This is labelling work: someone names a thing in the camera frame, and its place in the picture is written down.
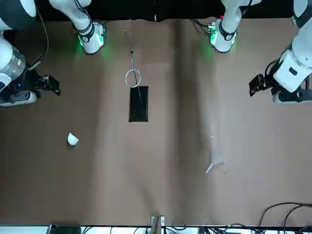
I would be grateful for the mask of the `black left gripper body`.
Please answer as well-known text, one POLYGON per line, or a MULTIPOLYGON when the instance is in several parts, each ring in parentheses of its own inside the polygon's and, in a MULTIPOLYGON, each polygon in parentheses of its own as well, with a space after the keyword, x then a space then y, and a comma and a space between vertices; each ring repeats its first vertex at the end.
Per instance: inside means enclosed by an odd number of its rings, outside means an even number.
POLYGON ((276 95, 280 91, 280 84, 273 77, 276 71, 276 69, 271 69, 268 73, 265 73, 265 83, 267 88, 271 90, 272 96, 276 95))

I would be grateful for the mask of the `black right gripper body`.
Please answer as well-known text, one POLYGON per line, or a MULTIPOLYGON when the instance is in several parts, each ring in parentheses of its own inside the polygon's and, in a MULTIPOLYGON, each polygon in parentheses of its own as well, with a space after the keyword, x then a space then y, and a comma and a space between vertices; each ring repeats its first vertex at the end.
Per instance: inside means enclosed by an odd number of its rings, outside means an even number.
POLYGON ((16 79, 5 85, 0 82, 1 92, 35 91, 39 87, 41 76, 35 71, 25 69, 16 79))

